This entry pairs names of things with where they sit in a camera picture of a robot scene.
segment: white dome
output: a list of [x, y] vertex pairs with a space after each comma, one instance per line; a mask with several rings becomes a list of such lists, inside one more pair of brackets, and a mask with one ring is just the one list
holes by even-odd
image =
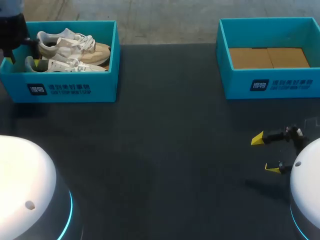
[[296, 158], [290, 188], [302, 214], [320, 228], [320, 138], [306, 146]]
[[31, 141], [0, 136], [0, 239], [12, 240], [45, 212], [56, 186], [55, 166]]

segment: open box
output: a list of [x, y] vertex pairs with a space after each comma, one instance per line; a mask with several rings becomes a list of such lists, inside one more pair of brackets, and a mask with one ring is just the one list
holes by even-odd
[[[301, 48], [310, 67], [235, 69], [230, 49]], [[320, 97], [320, 29], [312, 17], [219, 21], [216, 57], [227, 99]]]
[[0, 80], [15, 103], [88, 103], [115, 102], [120, 63], [120, 44], [115, 21], [27, 22], [30, 38], [39, 31], [61, 33], [65, 28], [92, 35], [97, 43], [111, 47], [109, 71], [106, 72], [24, 72], [28, 46], [13, 51], [16, 63], [3, 60]]

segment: sneaker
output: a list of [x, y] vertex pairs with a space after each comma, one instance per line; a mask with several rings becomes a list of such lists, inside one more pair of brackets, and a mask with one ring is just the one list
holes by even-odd
[[68, 28], [59, 34], [40, 31], [36, 37], [39, 39], [39, 51], [47, 59], [59, 54], [85, 64], [102, 65], [110, 57], [108, 45], [96, 42], [91, 35], [74, 33]]
[[27, 73], [108, 72], [102, 66], [85, 64], [78, 59], [68, 59], [59, 54], [49, 60], [38, 60], [37, 66], [33, 57], [27, 56], [24, 65]]

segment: small dot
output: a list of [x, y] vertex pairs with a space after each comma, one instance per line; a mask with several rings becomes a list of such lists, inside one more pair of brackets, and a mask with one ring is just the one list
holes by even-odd
[[29, 210], [35, 210], [36, 206], [32, 201], [26, 201], [25, 207]]

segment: black table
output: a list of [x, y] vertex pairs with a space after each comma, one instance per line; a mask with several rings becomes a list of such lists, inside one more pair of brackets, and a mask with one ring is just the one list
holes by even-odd
[[227, 101], [214, 44], [127, 45], [116, 103], [13, 104], [2, 88], [0, 134], [52, 157], [85, 240], [292, 240], [290, 176], [264, 166], [293, 162], [293, 145], [250, 143], [262, 130], [304, 126], [319, 106]]

